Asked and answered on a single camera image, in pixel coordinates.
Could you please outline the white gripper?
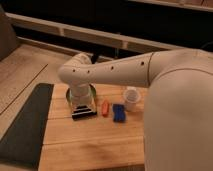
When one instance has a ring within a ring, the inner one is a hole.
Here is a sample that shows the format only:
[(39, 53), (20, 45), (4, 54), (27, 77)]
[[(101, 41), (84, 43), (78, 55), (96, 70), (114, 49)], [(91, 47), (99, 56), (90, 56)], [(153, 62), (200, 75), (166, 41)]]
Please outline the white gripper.
[(88, 84), (70, 87), (70, 102), (72, 106), (90, 105), (91, 101), (91, 89)]

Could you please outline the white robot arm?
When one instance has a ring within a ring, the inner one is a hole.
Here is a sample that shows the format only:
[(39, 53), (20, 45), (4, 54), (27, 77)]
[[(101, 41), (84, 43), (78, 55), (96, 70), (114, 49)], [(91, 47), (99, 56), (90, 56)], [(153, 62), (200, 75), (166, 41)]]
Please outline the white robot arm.
[(213, 53), (160, 51), (93, 64), (85, 54), (59, 69), (78, 102), (91, 83), (146, 87), (146, 171), (213, 171)]

